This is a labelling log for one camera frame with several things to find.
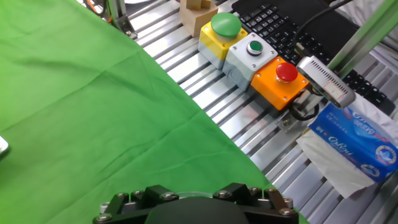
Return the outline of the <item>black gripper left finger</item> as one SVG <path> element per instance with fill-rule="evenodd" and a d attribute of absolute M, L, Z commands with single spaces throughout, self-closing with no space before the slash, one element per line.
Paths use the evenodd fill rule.
<path fill-rule="evenodd" d="M 158 205 L 180 198 L 179 194 L 161 186 L 153 185 L 131 194 L 119 193 L 113 196 L 107 206 L 102 206 L 92 224 L 145 223 L 149 213 Z"/>

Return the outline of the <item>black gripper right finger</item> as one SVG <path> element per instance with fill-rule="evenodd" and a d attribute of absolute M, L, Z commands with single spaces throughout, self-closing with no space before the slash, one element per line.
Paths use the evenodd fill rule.
<path fill-rule="evenodd" d="M 299 213 L 273 188 L 263 190 L 232 183 L 216 191 L 212 198 L 232 206 L 227 211 L 243 218 L 246 223 L 299 223 Z"/>

